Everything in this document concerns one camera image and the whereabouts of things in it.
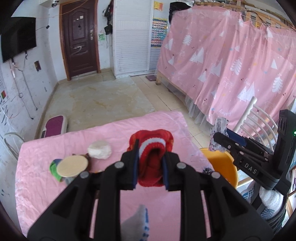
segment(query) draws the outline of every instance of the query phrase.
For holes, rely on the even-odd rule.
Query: pink curtain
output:
[[[275,121],[296,97],[296,32],[255,28],[241,13],[195,6],[174,14],[158,71],[182,89],[212,125],[232,129],[252,96]]]

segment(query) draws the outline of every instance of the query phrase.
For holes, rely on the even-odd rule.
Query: door frame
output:
[[[60,3],[59,5],[59,38],[60,38],[60,42],[61,42],[61,49],[62,49],[62,57],[63,57],[63,62],[64,62],[64,67],[65,67],[65,71],[66,71],[66,76],[67,76],[67,80],[70,81],[71,77],[70,77],[70,72],[69,72],[69,66],[67,63],[67,59],[66,59],[66,52],[65,52],[65,40],[64,40],[64,26],[63,26],[63,22],[62,22],[62,10],[63,10],[63,6],[70,4],[70,3],[74,3],[74,2],[78,2],[80,0],[70,0],[68,2],[65,3]],[[96,50],[96,65],[97,65],[97,71],[98,73],[101,73],[101,69],[100,69],[100,59],[99,59],[99,46],[98,46],[98,1],[99,0],[94,0],[94,40],[95,40],[95,50]]]

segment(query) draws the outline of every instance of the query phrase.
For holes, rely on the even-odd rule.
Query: white louvered door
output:
[[[115,0],[115,76],[149,70],[153,0]]]

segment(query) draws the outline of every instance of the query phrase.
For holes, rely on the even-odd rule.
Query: stained floor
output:
[[[144,75],[116,80],[112,72],[105,72],[62,83],[53,95],[45,120],[65,115],[70,132],[160,110],[182,112],[192,142],[198,148],[208,147],[210,137],[188,116],[183,102],[164,85],[156,85]]]

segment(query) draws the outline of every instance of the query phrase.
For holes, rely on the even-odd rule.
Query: pink bedsheet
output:
[[[92,171],[105,169],[120,160],[126,152],[130,136],[142,129],[165,129],[174,137],[173,152],[180,160],[197,171],[212,168],[206,157],[191,142],[187,124],[180,112],[154,112],[143,117],[121,120],[87,130],[70,132],[26,142],[22,145],[17,164],[15,198],[17,214],[24,235],[49,204],[64,190],[65,183],[57,182],[49,172],[56,158],[85,154],[88,146],[100,139],[112,146],[107,160],[94,160]],[[167,192],[164,187],[144,188],[121,192],[121,220],[132,216],[139,204],[148,208],[150,240],[179,240],[180,192]]]
[[[296,97],[296,32],[255,28],[239,12],[195,6],[174,14],[157,68],[212,125],[232,129],[253,96],[275,121]]]

